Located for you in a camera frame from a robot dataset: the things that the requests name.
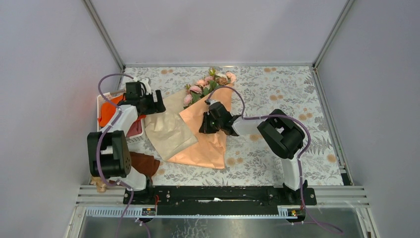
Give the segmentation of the brown cloth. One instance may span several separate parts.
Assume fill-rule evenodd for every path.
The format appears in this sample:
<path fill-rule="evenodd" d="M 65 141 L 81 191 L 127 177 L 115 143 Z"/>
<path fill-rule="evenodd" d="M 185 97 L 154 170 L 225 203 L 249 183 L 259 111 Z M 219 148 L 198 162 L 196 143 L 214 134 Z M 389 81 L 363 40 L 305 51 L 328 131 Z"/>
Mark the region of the brown cloth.
<path fill-rule="evenodd" d="M 130 152 L 131 156 L 131 170 L 136 170 L 144 174 L 148 178 L 152 178 L 159 169 L 160 161 L 154 156 L 142 153 Z"/>

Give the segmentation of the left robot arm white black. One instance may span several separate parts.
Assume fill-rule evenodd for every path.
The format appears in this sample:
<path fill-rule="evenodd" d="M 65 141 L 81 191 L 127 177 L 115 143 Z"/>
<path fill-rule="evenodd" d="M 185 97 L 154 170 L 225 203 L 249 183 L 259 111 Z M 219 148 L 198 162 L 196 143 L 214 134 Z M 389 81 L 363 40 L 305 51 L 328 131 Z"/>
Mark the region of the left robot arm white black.
<path fill-rule="evenodd" d="M 119 102 L 108 93 L 101 95 L 115 111 L 110 120 L 97 132 L 87 136 L 90 173 L 104 182 L 114 181 L 130 191 L 143 204 L 152 201 L 154 191 L 147 186 L 147 176 L 132 167 L 127 136 L 132 125 L 145 115 L 165 111 L 161 92 L 153 91 L 148 78 L 126 83 Z"/>

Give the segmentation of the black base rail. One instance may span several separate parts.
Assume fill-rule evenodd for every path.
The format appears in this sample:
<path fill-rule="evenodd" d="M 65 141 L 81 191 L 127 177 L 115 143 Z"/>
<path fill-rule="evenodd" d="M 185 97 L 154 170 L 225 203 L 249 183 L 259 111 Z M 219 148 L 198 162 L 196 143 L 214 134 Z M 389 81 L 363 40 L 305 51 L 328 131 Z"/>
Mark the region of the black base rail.
<path fill-rule="evenodd" d="M 278 206 L 317 204 L 315 191 L 303 193 L 275 186 L 151 186 L 131 195 L 123 204 L 151 205 L 158 215 L 278 215 Z"/>

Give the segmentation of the floral patterned table mat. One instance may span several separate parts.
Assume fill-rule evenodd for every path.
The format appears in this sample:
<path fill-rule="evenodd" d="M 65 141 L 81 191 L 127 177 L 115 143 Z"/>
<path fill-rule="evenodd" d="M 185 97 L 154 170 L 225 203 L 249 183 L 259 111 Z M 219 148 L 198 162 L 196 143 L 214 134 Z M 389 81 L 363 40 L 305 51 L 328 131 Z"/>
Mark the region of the floral patterned table mat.
<path fill-rule="evenodd" d="M 298 119 L 309 130 L 301 156 L 304 177 L 309 185 L 343 185 L 336 151 L 309 66 L 227 66 L 236 81 L 232 94 L 233 114 L 264 116 L 275 109 Z M 150 79 L 151 88 L 167 98 L 184 91 L 209 73 L 208 67 L 128 67 L 116 77 L 117 88 L 134 77 Z M 229 136 L 222 169 L 161 162 L 152 180 L 155 185 L 282 185 L 281 160 L 260 134 Z"/>

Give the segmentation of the white plastic basket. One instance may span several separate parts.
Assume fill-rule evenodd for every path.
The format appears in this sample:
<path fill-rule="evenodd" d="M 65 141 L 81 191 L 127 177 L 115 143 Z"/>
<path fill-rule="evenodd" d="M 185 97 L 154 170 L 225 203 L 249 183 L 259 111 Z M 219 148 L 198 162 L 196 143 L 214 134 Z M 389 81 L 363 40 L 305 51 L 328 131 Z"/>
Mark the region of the white plastic basket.
<path fill-rule="evenodd" d="M 121 94 L 124 94 L 123 91 L 117 91 L 114 93 L 110 93 L 112 96 L 119 96 Z M 143 122 L 144 122 L 144 118 L 146 116 L 139 116 L 138 119 L 133 122 L 126 134 L 126 140 L 127 143 L 129 142 L 134 142 L 135 139 L 141 137 L 144 134 L 144 126 L 143 126 Z M 97 123 L 97 131 L 99 131 L 102 128 L 98 127 L 98 123 Z"/>

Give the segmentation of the pink fake flower bouquet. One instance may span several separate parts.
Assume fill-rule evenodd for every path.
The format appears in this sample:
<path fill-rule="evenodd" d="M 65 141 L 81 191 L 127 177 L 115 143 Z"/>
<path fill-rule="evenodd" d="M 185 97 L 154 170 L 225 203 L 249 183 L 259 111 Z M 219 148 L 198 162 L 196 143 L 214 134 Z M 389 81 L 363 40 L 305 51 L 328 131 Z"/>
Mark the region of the pink fake flower bouquet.
<path fill-rule="evenodd" d="M 236 80 L 236 75 L 230 71 L 219 72 L 214 67 L 210 68 L 207 76 L 199 79 L 195 84 L 185 85 L 186 96 L 183 108 L 188 108 L 221 86 L 233 85 Z"/>

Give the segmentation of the beige kraft wrapping paper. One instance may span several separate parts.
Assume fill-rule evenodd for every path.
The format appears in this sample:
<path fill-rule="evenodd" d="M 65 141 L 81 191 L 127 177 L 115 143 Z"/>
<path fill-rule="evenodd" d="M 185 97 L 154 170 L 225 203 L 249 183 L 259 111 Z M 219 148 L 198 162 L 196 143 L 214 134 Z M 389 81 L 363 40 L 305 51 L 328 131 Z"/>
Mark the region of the beige kraft wrapping paper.
<path fill-rule="evenodd" d="M 224 169 L 227 136 L 222 132 L 200 133 L 205 99 L 183 108 L 187 93 L 180 90 L 164 98 L 165 112 L 145 118 L 146 136 L 166 162 Z"/>

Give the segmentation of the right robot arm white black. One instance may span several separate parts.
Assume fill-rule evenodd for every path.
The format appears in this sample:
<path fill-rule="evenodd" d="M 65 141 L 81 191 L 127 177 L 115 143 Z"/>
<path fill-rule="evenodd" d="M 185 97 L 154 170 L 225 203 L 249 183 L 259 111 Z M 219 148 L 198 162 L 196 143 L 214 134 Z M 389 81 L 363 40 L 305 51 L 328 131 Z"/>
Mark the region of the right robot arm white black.
<path fill-rule="evenodd" d="M 272 152 L 280 158 L 284 171 L 284 198 L 290 204 L 297 204 L 304 197 L 305 181 L 295 154 L 302 149 L 305 134 L 303 130 L 282 110 L 275 109 L 269 115 L 245 118 L 232 115 L 216 100 L 207 100 L 208 110 L 203 113 L 199 133 L 214 134 L 222 131 L 227 136 L 261 135 Z"/>

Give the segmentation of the orange cloth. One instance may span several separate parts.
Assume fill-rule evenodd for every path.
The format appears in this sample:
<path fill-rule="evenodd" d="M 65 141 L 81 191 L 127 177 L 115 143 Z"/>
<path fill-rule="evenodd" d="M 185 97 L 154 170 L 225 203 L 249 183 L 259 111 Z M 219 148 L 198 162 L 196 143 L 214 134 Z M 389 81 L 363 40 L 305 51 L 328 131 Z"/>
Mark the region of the orange cloth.
<path fill-rule="evenodd" d="M 112 96 L 110 93 L 105 93 L 105 97 L 115 104 L 118 104 L 120 101 L 125 99 L 123 94 L 119 96 Z M 115 111 L 115 107 L 106 101 L 101 95 L 97 96 L 97 122 L 99 128 L 107 125 L 113 117 Z"/>

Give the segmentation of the tan satin ribbon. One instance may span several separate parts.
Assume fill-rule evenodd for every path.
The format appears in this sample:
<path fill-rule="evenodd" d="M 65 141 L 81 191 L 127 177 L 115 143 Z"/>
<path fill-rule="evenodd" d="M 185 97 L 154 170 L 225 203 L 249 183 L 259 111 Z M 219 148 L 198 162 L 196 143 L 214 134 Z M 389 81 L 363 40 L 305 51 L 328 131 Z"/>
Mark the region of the tan satin ribbon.
<path fill-rule="evenodd" d="M 104 193 L 107 191 L 107 185 L 100 177 L 91 177 L 90 184 L 96 187 L 98 193 Z"/>

